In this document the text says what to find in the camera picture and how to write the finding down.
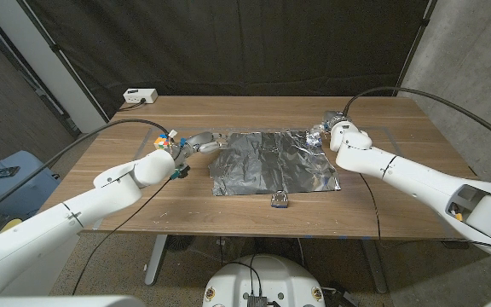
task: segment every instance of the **blue container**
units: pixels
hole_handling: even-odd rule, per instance
[[[0,178],[0,196],[32,174],[42,164],[39,159],[27,151],[19,151],[2,159],[0,169],[13,166],[19,166],[20,169],[12,177]],[[56,179],[54,172],[48,168],[44,169],[0,203],[0,214],[33,216],[58,187],[58,184],[60,184],[60,179]]]

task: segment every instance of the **black curtain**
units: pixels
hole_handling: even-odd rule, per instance
[[[160,95],[352,96],[396,85],[428,0],[28,0],[113,116]]]

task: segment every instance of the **wood grain tabletop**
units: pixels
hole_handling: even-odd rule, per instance
[[[154,104],[117,113],[117,119],[148,119],[176,138],[205,130],[230,132],[307,130],[327,110],[342,110],[349,97],[160,96]],[[475,178],[468,165],[416,103],[404,97],[365,97],[349,116],[373,139],[373,146],[449,175]],[[160,130],[145,124],[121,124],[104,130],[43,205],[42,210],[93,188],[101,172],[155,150]],[[323,149],[335,165],[336,153]],[[213,196],[208,164],[218,153],[188,159],[184,179],[169,182],[119,232],[174,235],[244,235],[378,239],[458,237],[429,207],[373,177],[365,176],[376,207],[359,174],[336,166],[342,190],[289,194],[289,207],[270,206],[270,195]],[[113,230],[145,202],[160,184],[144,188],[143,197],[88,229]]]

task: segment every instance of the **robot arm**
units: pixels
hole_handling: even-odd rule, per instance
[[[428,205],[466,239],[491,244],[491,182],[453,177],[373,147],[344,117],[333,120],[337,165],[379,178]],[[479,245],[491,253],[491,247]]]
[[[182,150],[173,148],[175,157],[164,150],[155,150],[142,159],[104,171],[95,178],[95,188],[0,234],[0,293],[27,268],[84,227],[134,204],[142,196],[141,188],[174,174],[193,153],[219,148],[213,144],[217,136],[208,134],[189,138]],[[200,150],[206,144],[211,150]]]

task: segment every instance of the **white power strip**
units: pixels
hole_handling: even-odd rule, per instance
[[[127,89],[123,94],[126,103],[140,103],[145,99],[145,103],[153,103],[159,97],[155,89]]]

